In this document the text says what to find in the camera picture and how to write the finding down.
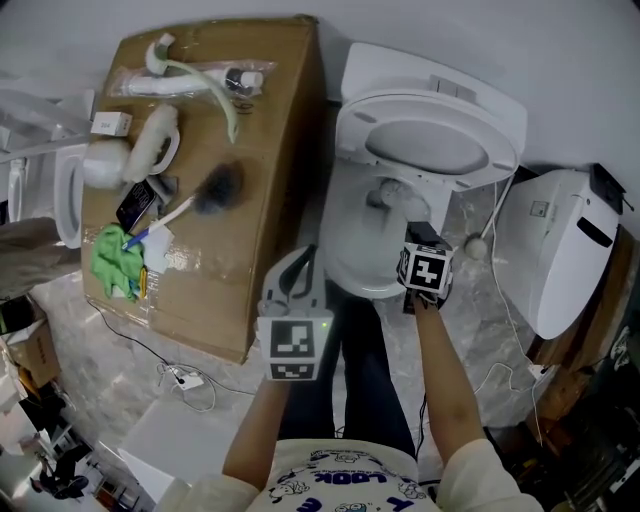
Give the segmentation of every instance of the white wall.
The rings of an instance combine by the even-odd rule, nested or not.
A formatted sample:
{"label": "white wall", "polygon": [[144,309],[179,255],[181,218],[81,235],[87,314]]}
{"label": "white wall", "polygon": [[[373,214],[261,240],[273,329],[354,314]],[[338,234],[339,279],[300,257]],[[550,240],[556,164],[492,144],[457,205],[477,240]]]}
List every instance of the white wall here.
{"label": "white wall", "polygon": [[348,40],[427,56],[529,111],[527,164],[600,161],[629,189],[640,238],[640,11],[631,0],[11,0],[0,70],[65,89],[100,83],[118,41],[178,21],[308,13],[321,20],[330,95]]}

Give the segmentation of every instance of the black cable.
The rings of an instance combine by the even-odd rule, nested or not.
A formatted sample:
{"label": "black cable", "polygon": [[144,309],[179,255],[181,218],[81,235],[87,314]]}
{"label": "black cable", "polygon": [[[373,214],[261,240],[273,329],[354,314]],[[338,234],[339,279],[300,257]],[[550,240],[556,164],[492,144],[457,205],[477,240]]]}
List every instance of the black cable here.
{"label": "black cable", "polygon": [[134,343],[137,343],[138,345],[140,345],[142,348],[147,349],[149,352],[151,352],[154,356],[156,356],[158,359],[160,359],[160,361],[162,361],[164,364],[166,364],[167,366],[169,366],[169,361],[167,361],[164,357],[162,357],[160,354],[158,354],[155,350],[150,349],[149,347],[147,347],[144,343],[138,341],[135,338],[131,338],[130,336],[125,336],[122,333],[119,333],[118,331],[116,331],[113,327],[111,327],[109,325],[109,322],[107,322],[107,319],[104,317],[104,315],[102,314],[102,311],[100,311],[100,309],[97,306],[94,306],[93,304],[91,304],[91,302],[87,301],[87,304],[89,304],[89,306],[91,306],[93,309],[95,309],[98,313],[100,313],[100,316],[102,317],[102,320],[104,321],[104,325],[107,326],[107,328],[114,334],[125,338],[129,341],[133,341]]}
{"label": "black cable", "polygon": [[427,394],[424,394],[424,398],[422,399],[422,406],[420,407],[420,435],[418,436],[418,447],[416,448],[416,460],[418,459],[418,454],[420,453],[420,448],[422,448],[422,443],[424,443],[424,413],[427,409]]}
{"label": "black cable", "polygon": [[104,317],[104,315],[102,314],[102,311],[100,311],[100,309],[96,306],[94,306],[93,304],[91,304],[91,302],[87,301],[87,304],[89,304],[89,306],[91,306],[93,309],[95,309],[98,313],[100,313],[100,316],[102,317],[102,320],[104,321],[104,324],[107,326],[107,328],[114,333],[117,336],[120,336],[122,338],[125,338],[127,340],[133,341],[134,343],[137,343],[138,345],[140,345],[143,348],[146,348],[150,353],[152,353],[154,356],[156,356],[158,359],[160,359],[160,361],[162,361],[164,363],[164,365],[167,367],[167,371],[173,375],[174,379],[176,380],[176,382],[178,384],[183,384],[184,380],[179,378],[173,371],[171,371],[169,368],[171,367],[185,367],[185,368],[194,368],[197,371],[199,371],[202,375],[204,375],[207,379],[209,379],[211,382],[213,382],[214,384],[220,386],[222,389],[225,389],[231,393],[238,393],[240,395],[249,395],[249,396],[255,396],[254,393],[249,393],[248,391],[241,391],[239,389],[231,389],[228,388],[227,386],[225,386],[224,384],[220,384],[216,379],[214,379],[213,377],[211,377],[210,375],[206,374],[205,372],[203,372],[200,368],[197,368],[196,366],[191,366],[191,365],[187,365],[187,364],[182,364],[182,363],[171,363],[169,361],[167,361],[164,357],[162,357],[160,354],[158,354],[155,350],[150,349],[149,347],[147,347],[144,343],[136,340],[135,338],[131,338],[130,336],[126,336],[122,333],[119,333],[118,331],[116,331],[113,327],[111,327],[109,325],[109,322],[107,322],[107,319]]}

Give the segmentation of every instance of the white toilet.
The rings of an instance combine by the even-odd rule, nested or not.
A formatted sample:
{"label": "white toilet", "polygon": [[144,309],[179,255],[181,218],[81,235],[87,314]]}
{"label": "white toilet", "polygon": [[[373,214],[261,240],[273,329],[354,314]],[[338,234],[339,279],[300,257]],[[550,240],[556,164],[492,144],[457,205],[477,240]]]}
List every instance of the white toilet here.
{"label": "white toilet", "polygon": [[58,235],[64,244],[77,249],[82,245],[82,161],[87,144],[56,151],[53,207]]}
{"label": "white toilet", "polygon": [[33,217],[53,217],[52,172],[47,172],[44,161],[49,155],[19,158],[8,166],[9,221],[17,222]]}
{"label": "white toilet", "polygon": [[451,192],[515,172],[527,112],[464,73],[363,43],[350,48],[341,93],[320,248],[343,289],[391,297],[404,291],[395,269],[407,220],[440,233]]}

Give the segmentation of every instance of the white toilet seat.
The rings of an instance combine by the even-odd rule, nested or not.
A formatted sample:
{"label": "white toilet seat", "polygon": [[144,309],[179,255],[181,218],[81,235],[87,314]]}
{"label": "white toilet seat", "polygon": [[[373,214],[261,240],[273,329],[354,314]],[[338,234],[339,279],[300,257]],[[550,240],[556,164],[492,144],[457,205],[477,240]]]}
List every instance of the white toilet seat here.
{"label": "white toilet seat", "polygon": [[[448,151],[454,145],[457,153]],[[460,155],[464,146],[467,155]],[[429,165],[439,149],[447,168]],[[500,120],[468,101],[417,90],[377,91],[350,101],[338,115],[336,154],[413,167],[454,191],[505,179],[519,163],[518,146]]]}
{"label": "white toilet seat", "polygon": [[58,150],[56,154],[53,206],[58,235],[64,244],[77,249],[82,244],[82,160],[86,144]]}

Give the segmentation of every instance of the cardboard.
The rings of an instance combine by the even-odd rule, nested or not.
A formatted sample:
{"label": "cardboard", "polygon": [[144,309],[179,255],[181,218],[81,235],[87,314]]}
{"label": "cardboard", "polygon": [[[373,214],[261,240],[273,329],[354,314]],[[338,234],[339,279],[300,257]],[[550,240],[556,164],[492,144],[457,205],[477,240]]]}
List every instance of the cardboard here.
{"label": "cardboard", "polygon": [[[105,91],[121,67],[144,67],[148,45],[163,33],[176,37],[169,57],[185,62],[258,59],[276,62],[263,94],[234,100],[239,116],[235,145],[226,136],[222,110],[210,97],[172,101],[179,110],[181,144],[167,176],[179,193],[170,209],[191,195],[219,163],[244,170],[241,203],[215,216],[188,212],[168,228],[175,235],[163,275],[150,273],[148,297],[137,303],[108,300],[89,271],[92,243],[116,222],[117,192],[84,189],[82,267],[86,295],[120,316],[229,361],[243,362],[253,343],[256,304],[266,271],[279,253],[293,248],[308,165],[324,122],[326,94],[316,20],[221,20],[181,25],[121,42]],[[98,110],[133,115],[128,140],[134,143],[145,119],[161,100],[103,95]],[[134,228],[139,232],[149,216]]]}
{"label": "cardboard", "polygon": [[36,387],[41,388],[60,375],[60,364],[47,316],[38,304],[32,303],[34,322],[29,327],[0,336],[0,339],[12,362],[27,370]]}

